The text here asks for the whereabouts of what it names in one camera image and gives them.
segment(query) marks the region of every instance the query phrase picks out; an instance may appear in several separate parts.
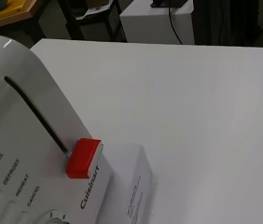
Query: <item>toaster control panel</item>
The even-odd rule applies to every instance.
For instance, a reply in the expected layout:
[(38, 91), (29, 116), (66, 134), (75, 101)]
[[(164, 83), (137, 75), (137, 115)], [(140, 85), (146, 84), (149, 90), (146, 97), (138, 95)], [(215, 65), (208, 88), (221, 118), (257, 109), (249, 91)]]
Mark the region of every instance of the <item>toaster control panel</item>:
[(94, 224), (111, 175), (104, 155), (89, 179), (70, 179), (68, 158), (21, 97), (7, 84), (4, 88), (0, 224)]

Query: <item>red lever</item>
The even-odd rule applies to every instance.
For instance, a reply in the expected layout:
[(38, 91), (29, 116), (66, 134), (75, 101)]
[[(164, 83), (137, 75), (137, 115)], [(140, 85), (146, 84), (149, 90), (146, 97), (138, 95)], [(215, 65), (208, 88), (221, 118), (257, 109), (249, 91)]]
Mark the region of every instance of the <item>red lever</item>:
[(66, 166), (66, 174), (72, 179), (89, 179), (102, 154), (101, 140), (81, 138)]

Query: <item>black cable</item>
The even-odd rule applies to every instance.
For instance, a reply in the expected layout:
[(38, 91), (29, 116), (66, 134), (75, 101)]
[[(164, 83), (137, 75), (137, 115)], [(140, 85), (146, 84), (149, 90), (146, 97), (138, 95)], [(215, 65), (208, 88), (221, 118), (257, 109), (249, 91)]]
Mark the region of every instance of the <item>black cable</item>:
[(174, 26), (173, 26), (173, 23), (172, 23), (172, 18), (171, 18), (171, 1), (172, 1), (172, 0), (169, 0), (169, 20), (170, 20), (170, 25), (171, 25), (171, 27), (172, 27), (172, 29), (173, 29), (173, 31), (174, 31), (175, 36), (177, 37), (177, 39), (178, 39), (178, 41), (179, 41), (179, 44), (183, 45), (183, 43), (181, 42), (181, 40), (180, 40), (177, 32), (175, 31), (175, 28), (174, 28)]
[(4, 77), (4, 80), (6, 83), (8, 83), (22, 98), (22, 100), (29, 106), (29, 108), (32, 110), (32, 112), (36, 115), (40, 123), (44, 126), (44, 128), (47, 130), (49, 135), (52, 137), (52, 139), (56, 142), (58, 147), (66, 154), (68, 150), (62, 143), (62, 141), (59, 139), (57, 134), (52, 130), (52, 128), (49, 126), (47, 121), (42, 117), (36, 106), (32, 103), (32, 101), (29, 99), (29, 97), (26, 95), (26, 93), (15, 83), (10, 77)]
[(223, 0), (219, 0), (219, 6), (221, 8), (222, 20), (221, 20), (221, 27), (219, 29), (219, 34), (218, 34), (218, 46), (221, 44), (221, 36), (222, 36), (224, 20), (225, 20), (225, 9), (224, 9), (224, 6), (223, 6)]

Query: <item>cuisinart toaster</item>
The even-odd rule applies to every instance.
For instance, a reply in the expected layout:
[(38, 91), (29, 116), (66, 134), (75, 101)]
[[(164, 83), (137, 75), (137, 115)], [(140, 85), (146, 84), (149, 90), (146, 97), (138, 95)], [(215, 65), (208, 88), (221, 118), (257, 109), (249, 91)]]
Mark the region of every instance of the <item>cuisinart toaster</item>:
[(44, 64), (0, 36), (0, 224), (143, 224), (151, 178), (142, 146), (91, 139)]

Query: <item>orange object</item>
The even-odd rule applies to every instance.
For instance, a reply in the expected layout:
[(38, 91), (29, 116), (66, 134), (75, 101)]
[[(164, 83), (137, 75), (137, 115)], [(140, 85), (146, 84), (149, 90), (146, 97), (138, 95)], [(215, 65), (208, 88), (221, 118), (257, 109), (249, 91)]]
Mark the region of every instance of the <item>orange object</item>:
[(8, 0), (7, 7), (0, 11), (0, 20), (23, 12), (30, 2), (31, 0)]

